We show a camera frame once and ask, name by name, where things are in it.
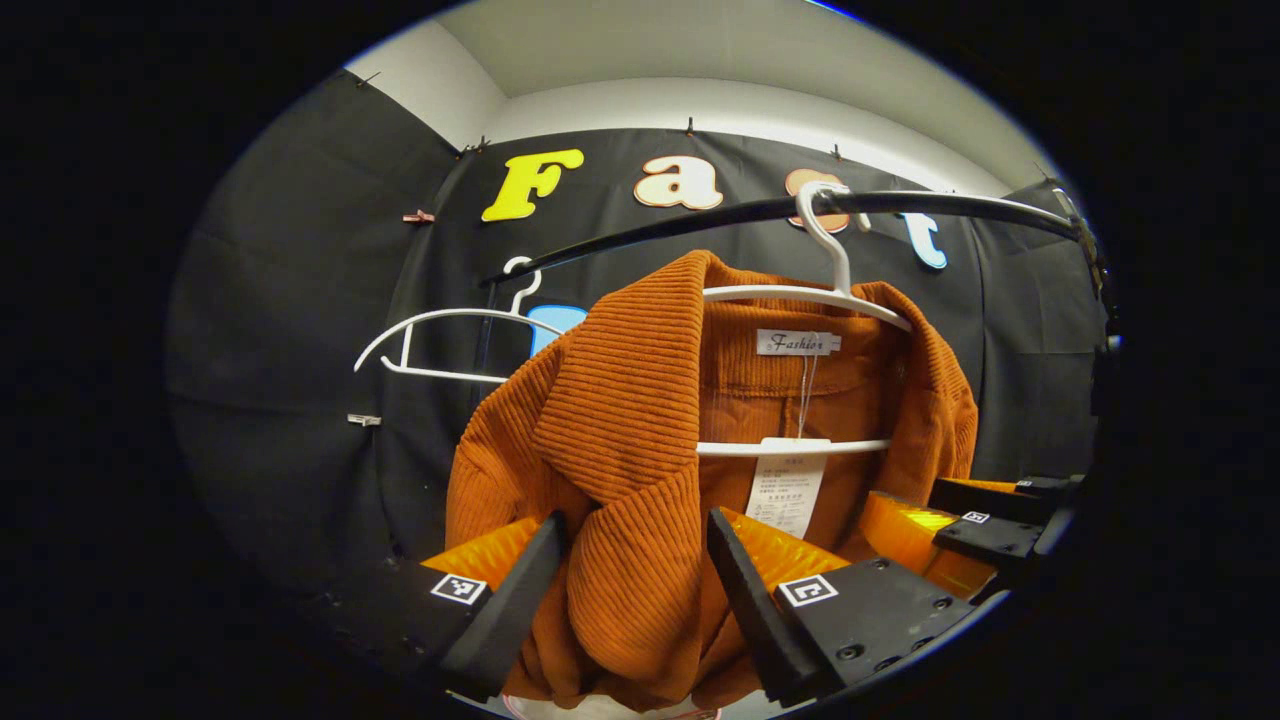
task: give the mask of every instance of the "black backdrop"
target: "black backdrop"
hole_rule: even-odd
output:
[[[1093,717],[1230,712],[1266,666],[1251,578],[1262,507],[1256,315],[1266,214],[1263,24],[1076,3],[852,6],[975,82],[1041,138],[1110,241],[1125,363],[1087,512],[1044,593],[896,712]],[[422,716],[294,632],[186,482],[160,383],[165,302],[214,183],[289,99],[433,3],[14,24],[15,429],[6,647],[17,716]],[[1203,88],[1212,88],[1204,92]],[[1234,313],[1196,302],[1230,299]],[[76,332],[68,320],[76,318]],[[87,355],[84,348],[95,348]],[[439,716],[440,708],[431,708]],[[847,716],[845,707],[829,716]]]
[[[513,156],[576,149],[532,215],[485,223]],[[785,193],[806,168],[855,191],[923,187],[826,152],[678,129],[573,132],[454,151],[360,78],[335,73],[294,102],[236,163],[192,232],[169,306],[166,386],[204,501],[238,551],[273,583],[315,593],[399,552],[443,550],[452,450],[477,389],[406,377],[353,359],[384,327],[428,310],[483,307],[480,279],[516,256],[689,214],[639,202],[649,159],[689,155],[716,168],[727,205]],[[1050,183],[1020,200],[1055,208]],[[426,208],[429,225],[404,213]],[[1088,470],[1093,348],[1103,313],[1079,245],[1020,225],[938,215],[942,270],[915,258],[906,224],[877,214],[840,233],[854,282],[886,281],[947,340],[979,406],[972,477],[1016,480]],[[716,228],[593,255],[543,273],[525,307],[589,309],[604,293],[694,249],[739,268],[829,283],[826,252],[786,220]],[[497,293],[506,307],[527,279]],[[420,325],[415,366],[509,374],[530,331],[475,319]],[[483,354],[480,361],[477,354]],[[378,427],[347,414],[376,415]]]

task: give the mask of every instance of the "red clip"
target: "red clip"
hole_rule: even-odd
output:
[[[419,210],[416,215],[404,215],[404,222],[406,223],[413,223],[413,224],[434,223],[435,222],[435,215],[428,215],[426,213]]]

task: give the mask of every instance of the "white wall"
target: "white wall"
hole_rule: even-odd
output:
[[[920,22],[927,15],[922,12]],[[439,22],[508,97],[632,78],[744,82],[890,119],[955,150],[1009,187],[1043,179],[1037,165],[1060,174],[1016,119],[979,88],[899,38],[817,4],[479,0]]]
[[[454,147],[480,142],[481,128],[507,96],[440,23],[426,20],[347,61]]]
[[[832,100],[764,85],[636,78],[512,97],[484,124],[493,142],[556,132],[678,128],[790,142],[918,182],[940,192],[1001,196],[1012,188],[959,152],[892,120]]]
[[[941,192],[1001,196],[977,163],[893,120],[803,92],[735,81],[634,78],[508,99],[443,26],[426,20],[347,63],[454,147],[558,132],[694,128],[812,147]]]

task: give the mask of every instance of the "clothing label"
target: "clothing label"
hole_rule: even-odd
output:
[[[756,355],[831,355],[840,336],[812,331],[755,331]]]
[[[823,438],[767,437],[764,447],[791,446],[813,448],[831,445]],[[827,469],[826,455],[767,455],[755,461],[755,479],[751,497],[746,501],[746,516],[772,525],[785,533],[803,538],[809,529],[813,505],[818,500],[818,487]]]

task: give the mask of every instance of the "black mount bracket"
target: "black mount bracket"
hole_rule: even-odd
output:
[[[765,697],[790,707],[833,693],[856,696],[900,680],[904,670],[931,655],[955,652],[964,643],[954,641],[1001,605],[1052,551],[1070,525],[1082,480],[1028,477],[1014,483],[1014,493],[934,484],[934,493],[952,486],[941,491],[940,505],[966,509],[933,543],[996,568],[968,602],[887,557],[781,583],[771,596],[728,520],[712,510],[708,551]],[[929,506],[938,507],[932,496]],[[1021,519],[997,514],[1010,509]]]
[[[502,692],[563,556],[564,519],[557,511],[497,592],[481,580],[388,559],[300,610],[394,675],[486,702]]]

